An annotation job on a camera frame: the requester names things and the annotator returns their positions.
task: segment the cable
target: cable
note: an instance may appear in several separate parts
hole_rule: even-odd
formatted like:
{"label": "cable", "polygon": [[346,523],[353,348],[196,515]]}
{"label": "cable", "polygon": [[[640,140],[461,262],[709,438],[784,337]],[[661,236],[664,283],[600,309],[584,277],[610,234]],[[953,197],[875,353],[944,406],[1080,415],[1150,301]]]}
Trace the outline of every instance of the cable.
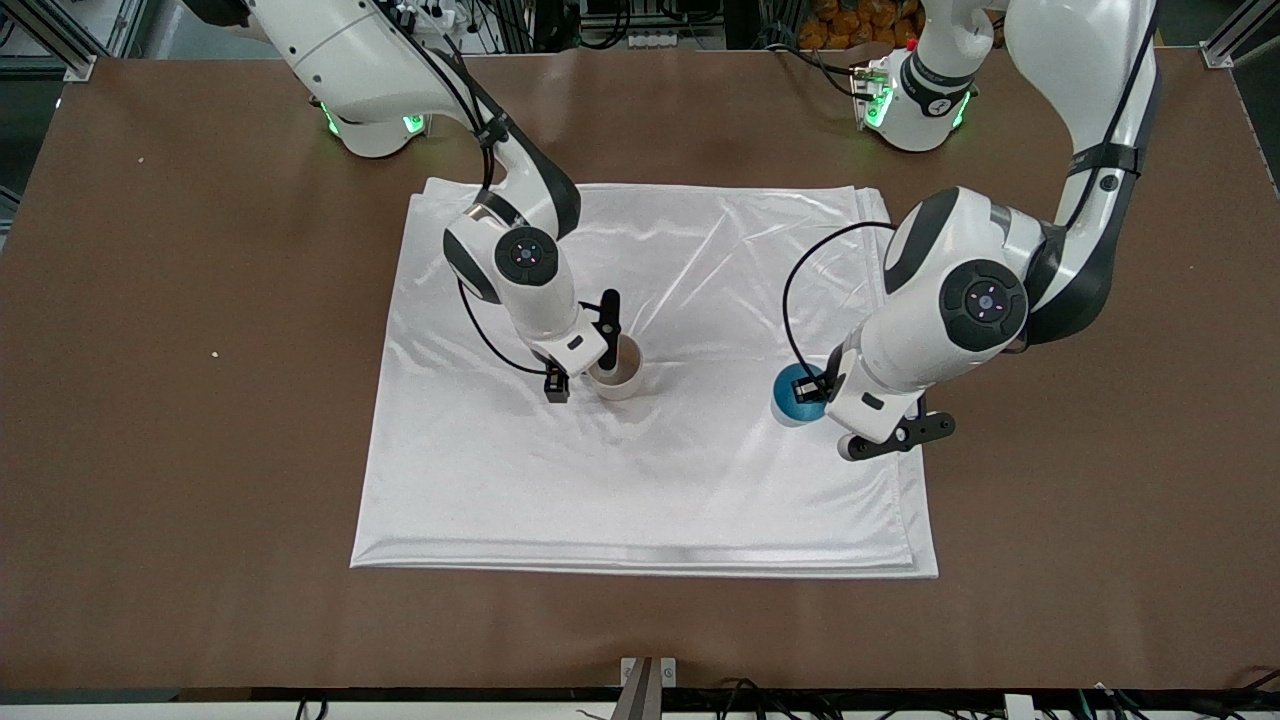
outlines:
{"label": "cable", "polygon": [[0,40],[0,47],[4,47],[9,42],[9,38],[13,37],[13,28],[15,27],[18,27],[18,23],[15,20],[12,20],[0,14],[0,29],[6,31],[4,33],[4,40]]}
{"label": "cable", "polygon": [[785,50],[787,53],[791,53],[796,58],[804,60],[805,64],[813,65],[815,68],[826,68],[828,73],[836,73],[837,76],[849,76],[849,77],[854,74],[854,70],[849,68],[837,68],[836,65],[828,65],[827,63],[823,63],[820,59],[810,58],[805,55],[803,51],[796,50],[795,47],[791,47],[790,45],[785,45],[782,42],[772,42],[769,45],[765,45],[764,49],[773,51]]}
{"label": "cable", "polygon": [[1084,691],[1076,689],[1075,694],[1080,696],[1080,707],[1084,708],[1084,716],[1089,720],[1097,720],[1097,716],[1093,715],[1093,708],[1089,707],[1089,701],[1084,697]]}
{"label": "cable", "polygon": [[[489,4],[489,0],[480,0],[480,4],[483,4],[485,8],[489,8],[489,10],[493,13],[493,17],[498,18],[499,23],[504,23],[507,27],[509,27],[511,29],[516,31],[517,35],[520,35],[522,37],[527,37],[529,38],[529,44],[534,45],[534,36],[530,35],[526,28],[520,27],[518,23],[516,23],[511,18],[503,15],[502,13],[499,13],[498,8],[494,8],[493,5]],[[506,50],[507,50],[507,53],[518,53],[520,47],[507,47]]]}
{"label": "cable", "polygon": [[705,47],[703,47],[703,41],[698,38],[698,31],[694,29],[694,22],[686,18],[685,24],[689,27],[689,36],[692,37],[694,42],[698,44],[698,49],[707,50]]}
{"label": "cable", "polygon": [[444,87],[449,90],[449,94],[453,95],[453,99],[458,101],[458,105],[462,106],[462,113],[467,117],[467,122],[471,124],[471,131],[480,132],[480,123],[471,114],[471,109],[467,108],[467,101],[462,99],[462,94],[458,92],[457,86],[453,85],[453,81],[449,79],[449,76],[444,74],[444,70],[442,70],[440,67],[435,64],[435,59],[431,58],[431,54],[428,53],[425,47],[419,45],[417,41],[413,40],[413,37],[408,33],[408,31],[406,31],[399,23],[390,20],[389,18],[388,23],[392,27],[394,27],[397,32],[399,32],[401,37],[403,37],[404,41],[408,42],[410,47],[412,47],[417,53],[419,58],[421,58],[422,61],[426,63],[426,67],[430,68],[433,73],[435,73],[435,77],[444,85]]}
{"label": "cable", "polygon": [[493,26],[489,24],[489,13],[480,10],[480,15],[484,17],[484,31],[489,33],[489,44],[493,45],[494,55],[504,53],[506,50],[498,50],[498,36],[493,33]]}
{"label": "cable", "polygon": [[828,65],[827,63],[823,63],[822,59],[818,58],[818,51],[817,50],[813,51],[814,56],[809,58],[808,55],[805,55],[804,53],[796,50],[795,47],[791,47],[788,45],[783,45],[781,42],[774,42],[772,45],[767,45],[764,49],[765,50],[774,50],[774,51],[776,50],[786,50],[787,53],[790,53],[790,54],[795,55],[796,58],[800,58],[801,60],[804,60],[805,64],[812,65],[814,68],[818,68],[819,70],[822,70],[822,76],[824,78],[827,78],[827,82],[831,83],[831,87],[835,87],[836,91],[840,92],[841,95],[847,95],[847,96],[850,96],[850,97],[852,97],[855,100],[868,100],[869,101],[869,100],[874,100],[876,99],[876,96],[872,95],[872,94],[869,94],[869,92],[854,92],[851,90],[846,90],[844,86],[841,86],[838,82],[836,82],[836,78],[832,77],[832,74],[841,74],[841,76],[845,76],[845,77],[850,77],[850,76],[854,74],[854,70],[850,70],[850,69],[846,69],[846,68],[837,68],[835,65]]}
{"label": "cable", "polygon": [[[480,118],[480,94],[476,92],[475,78],[471,77],[471,70],[467,69],[467,61],[462,58],[462,51],[458,46],[453,44],[453,38],[448,35],[442,33],[444,41],[449,45],[449,50],[453,51],[453,59],[458,63],[458,69],[461,70],[462,82],[466,83],[467,91],[471,94],[471,108],[475,110],[474,124],[479,124]],[[489,190],[493,186],[493,176],[497,173],[497,159],[493,155],[493,146],[481,147],[480,155],[484,158],[484,182],[480,184],[481,190]]]}
{"label": "cable", "polygon": [[[813,54],[814,54],[814,56],[817,56],[818,51],[814,50]],[[822,77],[827,78],[827,82],[831,83],[831,87],[835,87],[837,92],[840,92],[842,95],[847,95],[847,96],[852,97],[854,100],[872,101],[872,100],[876,99],[876,96],[872,95],[870,92],[854,92],[852,90],[845,90],[838,82],[836,82],[836,78],[833,78],[831,76],[831,68],[827,65],[827,63],[823,63],[820,60],[815,60],[815,61],[818,64],[818,69],[822,70]]]}
{"label": "cable", "polygon": [[1138,720],[1151,720],[1151,717],[1147,717],[1142,712],[1142,708],[1138,706],[1138,703],[1134,702],[1132,697],[1126,696],[1124,691],[1116,691],[1115,693],[1121,702],[1129,706],[1129,712],[1133,712],[1138,717]]}
{"label": "cable", "polygon": [[1280,678],[1280,670],[1272,670],[1272,671],[1267,673],[1266,675],[1262,675],[1257,680],[1253,680],[1248,685],[1244,685],[1240,689],[1242,691],[1258,691],[1258,689],[1262,689],[1262,685],[1270,683],[1271,680],[1275,680],[1276,678]]}
{"label": "cable", "polygon": [[[302,696],[298,701],[298,711],[293,715],[293,720],[302,720],[302,714],[307,710],[307,696]],[[324,720],[325,715],[329,715],[329,701],[320,698],[320,714],[315,716],[314,720]]]}
{"label": "cable", "polygon": [[462,284],[462,281],[458,281],[458,295],[462,297],[462,306],[467,309],[467,318],[471,318],[471,324],[475,325],[476,333],[480,336],[480,340],[483,340],[484,343],[489,346],[489,350],[492,350],[493,354],[498,356],[498,360],[502,360],[503,363],[511,365],[512,368],[520,370],[521,373],[529,373],[530,375],[547,375],[547,370],[535,370],[532,368],[526,368],[524,365],[511,361],[511,359],[503,355],[500,350],[494,347],[493,342],[489,341],[489,336],[484,334],[484,328],[480,327],[480,320],[476,320],[476,314],[471,311],[471,301],[467,300],[467,288],[466,286]]}
{"label": "cable", "polygon": [[618,14],[613,18],[613,29],[609,31],[609,36],[602,42],[586,42],[580,40],[579,45],[591,50],[608,50],[618,42],[622,42],[627,33],[631,32],[631,0],[616,1],[618,3]]}
{"label": "cable", "polygon": [[705,23],[714,20],[716,15],[719,14],[719,10],[712,10],[709,13],[700,13],[700,14],[675,13],[667,8],[667,0],[658,0],[658,12],[666,15],[668,20],[675,20],[677,23],[684,23],[684,22]]}
{"label": "cable", "polygon": [[[1138,82],[1138,74],[1142,72],[1142,61],[1147,58],[1147,50],[1151,47],[1151,41],[1156,36],[1156,5],[1151,6],[1151,19],[1147,20],[1147,32],[1142,36],[1142,45],[1138,47],[1138,58],[1133,61],[1133,69],[1129,70],[1129,78],[1124,83],[1124,91],[1120,92],[1120,102],[1116,104],[1116,111],[1111,115],[1111,122],[1107,124],[1107,132],[1102,133],[1102,145],[1110,145],[1111,137],[1115,135],[1116,128],[1120,126],[1120,118],[1124,117],[1125,106],[1129,104],[1129,96],[1133,94],[1133,86]],[[1066,229],[1071,229],[1075,222],[1080,219],[1080,213],[1084,211],[1084,204],[1089,199],[1089,188],[1098,179],[1098,173],[1102,170],[1101,167],[1094,167],[1089,170],[1089,179],[1084,183],[1084,188],[1080,191],[1080,200],[1075,204],[1075,210],[1071,211],[1071,217],[1066,220],[1064,225]]]}
{"label": "cable", "polygon": [[[787,345],[791,346],[791,352],[795,354],[796,361],[800,363],[800,368],[804,370],[804,373],[806,375],[809,375],[809,379],[813,380],[815,384],[818,383],[818,377],[814,375],[813,370],[809,369],[809,363],[806,363],[805,359],[804,359],[804,355],[800,354],[800,348],[796,346],[796,338],[791,333],[791,311],[788,309],[788,299],[791,297],[791,281],[794,281],[796,278],[796,273],[800,272],[800,268],[804,265],[805,260],[808,260],[809,258],[812,258],[813,254],[817,252],[818,250],[820,250],[824,245],[827,245],[828,242],[836,240],[837,237],[840,237],[840,236],[842,236],[845,233],[849,233],[849,232],[852,232],[852,231],[856,231],[856,229],[863,229],[863,228],[884,228],[884,229],[896,231],[897,225],[895,225],[893,223],[882,223],[879,220],[863,220],[860,223],[854,223],[851,225],[845,225],[845,227],[840,228],[838,231],[836,231],[836,232],[828,234],[827,237],[819,240],[817,245],[814,245],[813,247],[810,247],[809,250],[806,250],[805,254],[801,255],[799,260],[796,260],[795,266],[791,268],[791,273],[787,274],[787,282],[782,284],[782,329],[785,329],[786,333],[787,333]],[[886,715],[884,717],[882,717],[879,720],[886,720],[887,717],[888,717],[888,715]]]}

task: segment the black circular joint cap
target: black circular joint cap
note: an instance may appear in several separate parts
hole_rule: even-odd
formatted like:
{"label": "black circular joint cap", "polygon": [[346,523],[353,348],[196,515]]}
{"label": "black circular joint cap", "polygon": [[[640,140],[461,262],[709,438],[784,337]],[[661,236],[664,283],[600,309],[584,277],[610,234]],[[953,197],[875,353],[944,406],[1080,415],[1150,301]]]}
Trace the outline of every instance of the black circular joint cap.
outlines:
{"label": "black circular joint cap", "polygon": [[516,284],[543,286],[552,282],[557,260],[556,240],[531,225],[507,231],[494,251],[498,272]]}
{"label": "black circular joint cap", "polygon": [[1000,283],[978,281],[964,295],[965,313],[979,323],[998,323],[1009,314],[1009,293]]}
{"label": "black circular joint cap", "polygon": [[982,352],[1018,336],[1027,322],[1027,290],[991,260],[961,263],[938,291],[938,311],[957,347]]}

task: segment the white tablecloth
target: white tablecloth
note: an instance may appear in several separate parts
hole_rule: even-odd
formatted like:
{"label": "white tablecloth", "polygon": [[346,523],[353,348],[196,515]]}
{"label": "white tablecloth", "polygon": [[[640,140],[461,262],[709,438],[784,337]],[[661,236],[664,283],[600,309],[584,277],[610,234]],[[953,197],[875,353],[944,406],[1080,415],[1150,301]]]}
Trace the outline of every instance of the white tablecloth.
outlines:
{"label": "white tablecloth", "polygon": [[[645,352],[626,401],[541,380],[480,342],[442,256],[474,186],[433,179],[410,206],[387,323],[352,566],[814,578],[932,578],[920,451],[846,462],[842,428],[769,410],[792,361],[781,291],[833,229],[888,219],[879,193],[582,186],[561,243],[579,299],[622,293]],[[796,337],[819,365],[883,301],[877,242],[850,233],[799,274]],[[502,307],[472,301],[534,364]]]}

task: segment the table surface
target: table surface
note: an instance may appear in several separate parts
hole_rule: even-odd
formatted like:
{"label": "table surface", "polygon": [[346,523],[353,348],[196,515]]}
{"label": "table surface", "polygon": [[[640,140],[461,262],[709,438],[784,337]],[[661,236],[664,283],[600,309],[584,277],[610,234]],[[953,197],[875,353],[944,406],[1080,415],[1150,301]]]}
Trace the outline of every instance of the table surface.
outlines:
{"label": "table surface", "polygon": [[[1280,664],[1280,202],[1231,77],[1165,96],[1087,332],[931,392],[937,580],[349,570],[408,196],[477,181],[457,126],[380,161],[283,63],[102,61],[0,259],[0,685],[1224,687]],[[1051,217],[1070,149],[995,54],[931,154],[756,53],[476,59],[577,182],[965,184]],[[212,352],[219,356],[214,359]]]}

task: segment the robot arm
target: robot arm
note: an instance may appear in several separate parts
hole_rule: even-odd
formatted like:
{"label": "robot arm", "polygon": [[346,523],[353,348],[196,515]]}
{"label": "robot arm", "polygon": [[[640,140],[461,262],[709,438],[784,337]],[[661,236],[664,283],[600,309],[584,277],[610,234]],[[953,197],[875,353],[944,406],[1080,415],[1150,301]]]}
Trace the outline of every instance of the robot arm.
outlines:
{"label": "robot arm", "polygon": [[579,375],[612,356],[616,338],[588,319],[557,251],[557,241],[577,227],[577,188],[460,60],[413,45],[388,19],[385,3],[248,5],[253,24],[317,99],[352,152],[396,152],[422,131],[421,115],[448,115],[472,129],[507,177],[489,187],[493,170],[486,167],[485,187],[445,229],[444,255],[454,274],[476,297],[507,307],[520,338],[547,361],[550,375]]}
{"label": "robot arm", "polygon": [[[908,150],[933,147],[959,124],[991,46],[980,0],[925,5],[916,53],[886,59],[881,87],[870,79],[877,99],[863,109],[872,129]],[[1057,215],[1038,222],[965,188],[911,210],[883,258],[887,302],[836,348],[819,383],[796,386],[797,396],[817,389],[827,414],[851,430],[840,443],[846,459],[927,442],[904,437],[914,427],[904,415],[928,387],[982,365],[1020,334],[1043,343],[1079,332],[1111,288],[1158,96],[1155,3],[1010,0],[1007,8],[1015,65],[1071,135],[1075,156]]]}

